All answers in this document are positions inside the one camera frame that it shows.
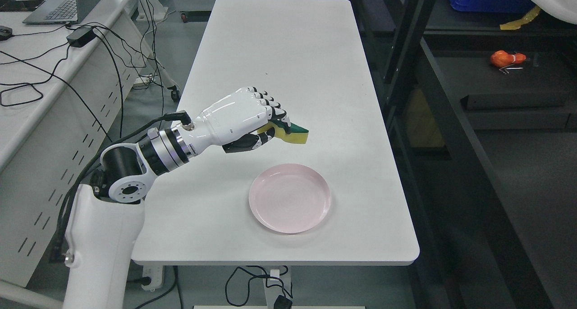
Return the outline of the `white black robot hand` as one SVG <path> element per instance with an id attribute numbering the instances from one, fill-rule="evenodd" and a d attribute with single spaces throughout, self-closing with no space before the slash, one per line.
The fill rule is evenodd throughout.
<path id="1" fill-rule="evenodd" d="M 195 156 L 211 145 L 238 153 L 257 149 L 275 137 L 274 130 L 254 134 L 270 120 L 280 121 L 285 133 L 291 134 L 290 118 L 280 103 L 266 91 L 243 87 L 200 112 L 191 130 L 180 132 Z"/>

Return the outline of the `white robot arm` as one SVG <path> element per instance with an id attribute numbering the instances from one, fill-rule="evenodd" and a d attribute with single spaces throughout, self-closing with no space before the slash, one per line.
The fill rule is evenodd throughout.
<path id="1" fill-rule="evenodd" d="M 99 199 L 92 186 L 80 184 L 75 194 L 64 237 L 69 268 L 64 309 L 120 309 L 128 267 L 136 239 L 144 225 L 144 197 L 156 180 L 144 151 L 152 150 L 172 171 L 192 157 L 185 132 L 192 126 L 148 131 L 141 145 L 117 142 L 103 150 L 107 171 L 123 168 L 121 159 L 135 170 L 122 173 L 110 186 L 111 200 Z"/>

